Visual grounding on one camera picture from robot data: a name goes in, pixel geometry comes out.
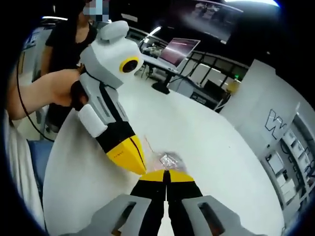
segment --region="hand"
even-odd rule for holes
[[[49,74],[50,91],[54,103],[68,107],[71,105],[71,86],[79,80],[80,73],[76,69],[65,69]]]

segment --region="person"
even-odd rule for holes
[[[51,103],[70,106],[70,89],[79,79],[80,73],[76,69],[65,69],[45,74],[34,83],[20,86],[20,94],[26,111],[30,114]],[[36,168],[33,165],[30,142],[22,137],[13,126],[12,120],[22,119],[26,113],[22,107],[17,88],[16,68],[12,72],[7,88],[6,108],[2,126],[4,127],[4,144],[7,162],[20,197],[39,226],[44,229],[44,216],[41,206],[40,189]],[[45,141],[38,141],[37,151],[42,162],[48,161],[50,149],[47,150]]]
[[[79,64],[80,54],[91,44],[97,35],[97,30],[90,23],[90,16],[83,13],[86,1],[79,0],[72,5],[74,12],[67,21],[59,23],[51,32],[43,51],[40,75],[63,69],[83,68]],[[70,108],[51,104],[48,109],[48,122],[58,131]]]

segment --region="white wall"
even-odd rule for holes
[[[299,113],[315,132],[315,111],[292,86],[276,75],[275,69],[254,60],[244,77],[239,91],[220,112],[243,136],[254,153],[261,157],[267,144],[274,138],[265,127],[270,110],[284,123],[292,122],[297,104]]]

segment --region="black t-shirt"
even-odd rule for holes
[[[76,25],[69,22],[56,25],[46,41],[46,46],[53,47],[49,72],[77,68],[80,54],[96,38],[97,30],[91,25],[89,27],[87,38],[81,43],[76,43]]]

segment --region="desk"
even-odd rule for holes
[[[175,151],[204,195],[236,212],[255,234],[281,235],[284,217],[277,194],[253,151],[220,114],[171,91],[134,78],[119,89],[119,100],[140,140],[155,151]],[[77,232],[120,193],[130,193],[138,176],[115,166],[83,128],[74,111],[51,151],[44,181],[46,226],[52,236]],[[165,203],[159,236],[172,236]]]
[[[142,54],[142,59],[144,65],[148,65],[165,71],[165,73],[167,74],[165,81],[154,83],[152,85],[152,88],[164,94],[169,94],[169,89],[167,88],[168,83],[171,81],[173,76],[179,75],[178,70],[171,68],[166,63],[163,63],[162,61],[145,54]]]

